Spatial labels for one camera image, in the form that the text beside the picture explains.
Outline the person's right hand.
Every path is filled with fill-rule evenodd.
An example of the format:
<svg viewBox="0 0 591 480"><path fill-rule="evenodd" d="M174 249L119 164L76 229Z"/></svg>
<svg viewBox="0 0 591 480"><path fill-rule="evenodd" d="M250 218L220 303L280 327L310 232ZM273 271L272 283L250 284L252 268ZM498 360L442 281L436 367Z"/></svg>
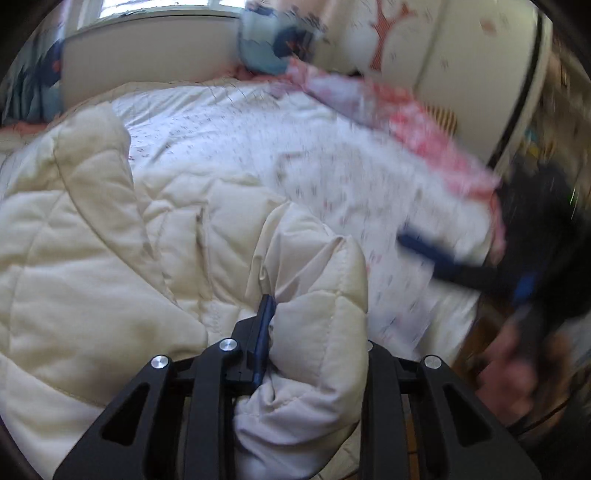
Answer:
<svg viewBox="0 0 591 480"><path fill-rule="evenodd" d="M486 368L479 375L477 396L500 423L511 426L532 414L539 418L568 396L570 345L557 333L548 339L545 359L549 371L538 374L530 361L517 356L520 332L506 323L484 352Z"/></svg>

